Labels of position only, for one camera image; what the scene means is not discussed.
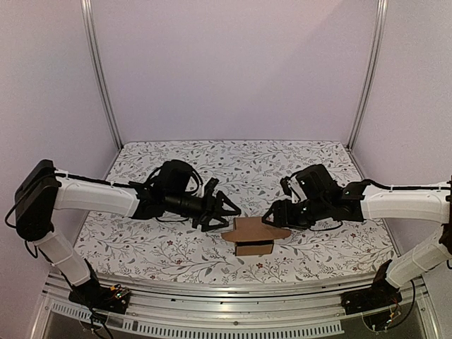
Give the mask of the aluminium front rail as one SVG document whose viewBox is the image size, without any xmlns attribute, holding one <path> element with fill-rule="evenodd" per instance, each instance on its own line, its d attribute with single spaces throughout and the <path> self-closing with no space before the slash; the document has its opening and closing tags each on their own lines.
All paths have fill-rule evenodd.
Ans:
<svg viewBox="0 0 452 339">
<path fill-rule="evenodd" d="M 440 338 L 422 279 L 402 288 L 402 302 L 348 314 L 341 295 L 369 286 L 371 276 L 280 284 L 211 285 L 101 275 L 131 289 L 125 314 L 101 324 L 69 301 L 50 273 L 31 338 Z"/>
</svg>

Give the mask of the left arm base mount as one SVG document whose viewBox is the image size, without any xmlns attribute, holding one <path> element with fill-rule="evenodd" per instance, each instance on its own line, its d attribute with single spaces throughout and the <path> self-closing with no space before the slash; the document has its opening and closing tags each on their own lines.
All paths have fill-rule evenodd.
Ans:
<svg viewBox="0 0 452 339">
<path fill-rule="evenodd" d="M 99 309 L 117 314 L 125 314 L 131 298 L 131 290 L 121 284 L 110 287 L 101 286 L 92 266 L 86 262 L 90 275 L 87 282 L 75 286 L 67 281 L 71 288 L 69 300 L 89 309 Z"/>
</svg>

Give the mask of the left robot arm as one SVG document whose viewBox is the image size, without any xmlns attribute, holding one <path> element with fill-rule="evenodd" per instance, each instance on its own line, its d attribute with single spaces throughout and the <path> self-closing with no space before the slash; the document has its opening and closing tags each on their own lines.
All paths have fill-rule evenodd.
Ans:
<svg viewBox="0 0 452 339">
<path fill-rule="evenodd" d="M 7 223 L 25 242 L 41 251 L 77 287 L 89 306 L 105 300 L 105 291 L 88 263 L 57 232 L 55 210 L 87 210 L 113 213 L 133 220 L 160 218 L 173 213 L 190 219 L 193 228 L 209 232 L 228 226 L 228 218 L 241 210 L 221 191 L 218 180 L 203 182 L 197 171 L 181 160 L 166 161 L 143 182 L 107 182 L 57 170 L 51 160 L 42 160 L 16 190 Z"/>
</svg>

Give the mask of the floral patterned table mat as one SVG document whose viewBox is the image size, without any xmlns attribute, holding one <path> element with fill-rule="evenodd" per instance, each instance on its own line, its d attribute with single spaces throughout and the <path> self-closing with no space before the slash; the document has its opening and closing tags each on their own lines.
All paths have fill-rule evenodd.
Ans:
<svg viewBox="0 0 452 339">
<path fill-rule="evenodd" d="M 170 141 L 128 143 L 108 180 L 143 182 L 163 162 L 189 163 L 204 181 L 216 178 L 219 190 L 245 217 L 263 215 L 283 197 L 279 181 L 321 163 L 340 184 L 360 175 L 339 142 L 329 141 Z M 203 233 L 168 214 L 135 221 L 91 212 L 75 244 L 98 273 L 178 283 L 264 284 L 375 274 L 396 251 L 381 221 L 319 222 L 294 231 L 264 256 L 238 257 L 220 231 Z"/>
</svg>

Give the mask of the left aluminium frame post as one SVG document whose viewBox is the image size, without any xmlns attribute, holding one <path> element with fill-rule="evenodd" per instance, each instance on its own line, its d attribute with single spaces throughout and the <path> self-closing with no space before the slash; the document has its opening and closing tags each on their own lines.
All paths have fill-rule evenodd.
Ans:
<svg viewBox="0 0 452 339">
<path fill-rule="evenodd" d="M 114 115 L 112 101 L 109 95 L 107 81 L 102 67 L 100 48 L 97 41 L 97 34 L 95 29 L 95 18 L 93 14 L 92 1 L 81 0 L 81 12 L 83 17 L 85 34 L 88 42 L 88 51 L 93 65 L 95 80 L 100 94 L 102 107 L 107 120 L 107 125 L 109 127 L 109 132 L 111 134 L 115 147 L 118 150 L 121 150 L 124 147 L 124 143 L 119 132 L 117 119 Z"/>
</svg>

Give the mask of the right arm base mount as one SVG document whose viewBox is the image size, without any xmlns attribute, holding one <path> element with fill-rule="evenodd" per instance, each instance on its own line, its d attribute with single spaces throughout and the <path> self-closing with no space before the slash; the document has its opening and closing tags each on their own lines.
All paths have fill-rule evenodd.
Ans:
<svg viewBox="0 0 452 339">
<path fill-rule="evenodd" d="M 341 307 L 347 315 L 388 307 L 402 301 L 400 288 L 386 281 L 386 271 L 391 262 L 390 259 L 379 267 L 369 287 L 340 295 Z"/>
</svg>

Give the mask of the aluminium frame post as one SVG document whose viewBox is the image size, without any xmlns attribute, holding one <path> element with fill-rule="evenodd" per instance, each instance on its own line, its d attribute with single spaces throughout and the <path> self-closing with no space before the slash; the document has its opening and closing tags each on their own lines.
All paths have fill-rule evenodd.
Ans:
<svg viewBox="0 0 452 339">
<path fill-rule="evenodd" d="M 367 68 L 361 94 L 359 95 L 357 111 L 352 123 L 352 129 L 346 145 L 346 148 L 350 152 L 352 152 L 355 146 L 357 145 L 357 140 L 362 127 L 362 123 L 364 121 L 364 116 L 371 95 L 371 89 L 374 83 L 376 69 L 379 61 L 379 55 L 383 42 L 387 11 L 388 11 L 388 0 L 378 0 L 376 7 L 374 32 L 371 39 L 369 60 L 367 62 Z"/>
<path fill-rule="evenodd" d="M 95 80 L 100 94 L 102 107 L 107 120 L 107 125 L 109 127 L 109 132 L 111 134 L 115 147 L 118 150 L 121 150 L 124 147 L 124 143 L 119 132 L 117 119 L 114 115 L 112 101 L 109 95 L 107 81 L 102 67 L 100 48 L 97 41 L 97 34 L 95 29 L 95 18 L 93 14 L 92 1 L 81 0 L 81 12 L 83 17 L 85 34 L 88 42 L 88 51 L 93 65 Z"/>
</svg>

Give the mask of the right aluminium frame post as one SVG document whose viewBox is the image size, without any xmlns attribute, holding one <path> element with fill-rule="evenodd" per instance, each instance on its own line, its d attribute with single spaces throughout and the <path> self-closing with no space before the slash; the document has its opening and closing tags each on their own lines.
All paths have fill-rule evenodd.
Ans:
<svg viewBox="0 0 452 339">
<path fill-rule="evenodd" d="M 352 129 L 346 145 L 346 148 L 350 152 L 352 152 L 355 146 L 357 145 L 357 140 L 362 127 L 362 123 L 364 121 L 364 116 L 371 95 L 371 89 L 374 83 L 376 69 L 379 61 L 379 55 L 383 42 L 387 11 L 388 11 L 388 0 L 378 0 L 376 7 L 374 32 L 371 39 L 369 60 L 367 62 L 367 68 L 361 94 L 359 95 L 357 111 L 352 123 Z"/>
</svg>

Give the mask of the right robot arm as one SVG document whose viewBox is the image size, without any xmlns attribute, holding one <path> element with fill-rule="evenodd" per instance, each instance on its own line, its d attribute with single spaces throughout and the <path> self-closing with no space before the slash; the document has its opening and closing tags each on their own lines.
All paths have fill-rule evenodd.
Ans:
<svg viewBox="0 0 452 339">
<path fill-rule="evenodd" d="M 364 222 L 375 219 L 427 220 L 440 224 L 423 242 L 383 264 L 365 293 L 379 308 L 405 283 L 451 259 L 451 183 L 386 186 L 371 179 L 341 187 L 322 164 L 281 179 L 288 196 L 275 201 L 261 218 L 264 224 L 307 230 L 319 220 Z"/>
</svg>

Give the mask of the brown cardboard box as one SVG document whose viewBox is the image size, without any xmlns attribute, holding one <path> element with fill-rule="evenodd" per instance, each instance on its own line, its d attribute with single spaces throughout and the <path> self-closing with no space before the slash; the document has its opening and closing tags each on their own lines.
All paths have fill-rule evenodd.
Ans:
<svg viewBox="0 0 452 339">
<path fill-rule="evenodd" d="M 260 256 L 272 254 L 275 240 L 286 239 L 291 231 L 261 222 L 261 217 L 235 218 L 233 229 L 221 237 L 234 244 L 234 255 Z"/>
</svg>

